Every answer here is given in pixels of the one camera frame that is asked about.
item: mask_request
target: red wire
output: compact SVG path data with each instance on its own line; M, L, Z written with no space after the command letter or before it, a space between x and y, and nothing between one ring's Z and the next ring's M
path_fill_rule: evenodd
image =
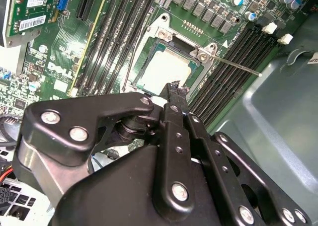
M4 179L11 173L13 172L13 169L10 168L9 170L7 170L6 172L4 172L1 176L0 176L0 183L2 183L4 181Z

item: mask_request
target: white sticker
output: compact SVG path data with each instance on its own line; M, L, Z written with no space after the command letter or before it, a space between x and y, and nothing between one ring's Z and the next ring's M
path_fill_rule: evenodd
M308 65L318 64L318 52L314 53L313 57L308 61Z
M46 15L21 21L19 31L23 31L23 30L41 25L45 22L45 18L46 18Z
M55 80L53 89L57 89L57 90L65 93L66 90L68 89L68 84L57 79L57 80Z
M44 0L28 0L26 7L43 6Z

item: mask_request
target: barcode label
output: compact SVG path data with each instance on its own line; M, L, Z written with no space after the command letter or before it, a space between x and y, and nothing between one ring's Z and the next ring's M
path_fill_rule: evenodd
M45 22L45 18L46 18L46 16L44 15L44 16L39 16L39 17L35 17L35 18L21 21L19 31L23 31L23 30L29 29L31 27L41 25Z
M28 0L26 7L43 6L44 0Z

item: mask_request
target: black mechanical clamp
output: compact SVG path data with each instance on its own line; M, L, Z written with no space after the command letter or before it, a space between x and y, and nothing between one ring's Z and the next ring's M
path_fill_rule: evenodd
M312 224L227 135L208 135L184 89L167 84L161 97L163 108L122 93L26 109L13 168L56 208L50 225ZM145 145L88 173L92 153L134 139Z

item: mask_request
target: metal screw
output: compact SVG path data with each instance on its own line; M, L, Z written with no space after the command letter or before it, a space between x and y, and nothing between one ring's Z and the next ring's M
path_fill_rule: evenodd
M206 61L208 59L208 56L205 53L201 53L201 54L199 54L198 58L200 61L203 62L203 61Z
M82 142L88 138L88 133L83 128L75 127L70 130L70 137L75 141Z
M174 183L172 185L172 193L179 201L186 201L188 199L186 188L179 183Z
M160 39L165 39L167 36L168 36L168 33L164 30L159 31L159 33L158 33L158 37Z
M48 111L48 112L42 113L41 119L43 122L47 124L57 124L61 118L57 113Z
M228 139L224 135L220 135L220 138L223 142L228 142Z
M176 147L175 151L179 154L183 153L183 149L181 147Z
M295 210L295 214L304 224L307 222L302 212L300 212L299 210Z
M292 215L292 213L289 210L283 208L283 214L289 222L291 222L291 223L295 222L294 216Z
M140 101L146 105L149 105L149 100L145 97L141 98Z
M178 112L178 108L174 105L171 105L170 108L174 111L174 112Z
M192 116L193 121L195 121L196 123L200 122L200 119L197 116Z
M182 138L181 133L176 133L175 135L176 135L176 137L179 138L179 139Z
M254 223L254 217L247 207L241 206L238 210L245 222L247 222L249 225Z
M228 173L228 168L226 166L222 166L222 170L225 172L225 173Z

